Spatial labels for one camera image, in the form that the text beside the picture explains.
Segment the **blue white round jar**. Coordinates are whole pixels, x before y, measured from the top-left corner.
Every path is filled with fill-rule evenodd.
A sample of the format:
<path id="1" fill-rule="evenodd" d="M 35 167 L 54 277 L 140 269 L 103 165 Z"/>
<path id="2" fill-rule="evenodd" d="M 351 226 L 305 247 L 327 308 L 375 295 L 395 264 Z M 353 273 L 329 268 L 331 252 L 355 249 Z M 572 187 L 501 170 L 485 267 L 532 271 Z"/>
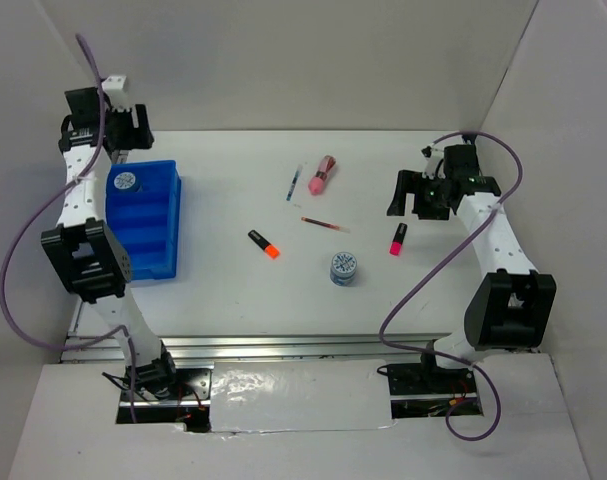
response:
<path id="1" fill-rule="evenodd" d="M 113 181 L 113 187 L 117 193 L 134 193 L 140 190 L 140 181 L 138 176 L 131 171 L 118 173 Z"/>
<path id="2" fill-rule="evenodd" d="M 356 278 L 358 263 L 350 252 L 336 253 L 330 263 L 330 280 L 338 286 L 349 286 Z"/>

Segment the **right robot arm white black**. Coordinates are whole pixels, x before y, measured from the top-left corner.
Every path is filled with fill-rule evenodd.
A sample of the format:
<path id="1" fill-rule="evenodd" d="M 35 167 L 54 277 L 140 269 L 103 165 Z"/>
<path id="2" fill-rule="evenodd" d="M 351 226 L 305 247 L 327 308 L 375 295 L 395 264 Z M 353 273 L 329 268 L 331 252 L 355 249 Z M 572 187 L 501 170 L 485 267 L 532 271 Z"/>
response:
<path id="1" fill-rule="evenodd" d="M 429 343 L 421 355 L 419 379 L 431 392 L 443 391 L 454 369 L 489 354 L 529 350 L 543 340 L 557 291 L 554 277 L 537 270 L 509 223 L 497 181 L 482 174 L 472 144 L 444 148 L 425 171 L 401 170 L 390 216 L 402 216 L 406 202 L 421 220 L 456 216 L 472 236 L 482 280 L 463 316 L 463 324 Z"/>

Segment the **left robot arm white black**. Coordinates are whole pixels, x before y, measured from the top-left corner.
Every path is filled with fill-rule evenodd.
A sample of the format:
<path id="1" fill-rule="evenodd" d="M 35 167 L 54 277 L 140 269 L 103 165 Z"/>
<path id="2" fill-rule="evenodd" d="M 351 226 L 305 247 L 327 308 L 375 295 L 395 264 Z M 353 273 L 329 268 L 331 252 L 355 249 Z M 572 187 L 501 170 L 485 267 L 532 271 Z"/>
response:
<path id="1" fill-rule="evenodd" d="M 63 207 L 55 227 L 42 232 L 42 248 L 64 288 L 113 330 L 124 353 L 124 381 L 139 395 L 166 400 L 179 390 L 181 376 L 143 318 L 129 286 L 130 257 L 105 218 L 115 158 L 153 145 L 147 109 L 118 109 L 96 87 L 70 90 L 65 98 L 70 112 L 59 139 L 66 167 Z"/>

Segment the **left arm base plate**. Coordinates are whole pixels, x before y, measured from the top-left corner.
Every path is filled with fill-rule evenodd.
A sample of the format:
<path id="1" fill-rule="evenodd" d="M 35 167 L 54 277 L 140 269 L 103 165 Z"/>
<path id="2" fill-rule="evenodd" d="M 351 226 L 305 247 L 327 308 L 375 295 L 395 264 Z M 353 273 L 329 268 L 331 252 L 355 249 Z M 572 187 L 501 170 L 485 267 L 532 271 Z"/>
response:
<path id="1" fill-rule="evenodd" d="M 133 403 L 125 385 L 117 380 L 121 394 L 116 423 L 132 424 L 133 409 L 138 424 L 176 424 L 187 432 L 209 432 L 212 373 L 212 368 L 179 368 L 177 383 L 166 394 L 157 398 L 139 389 Z"/>

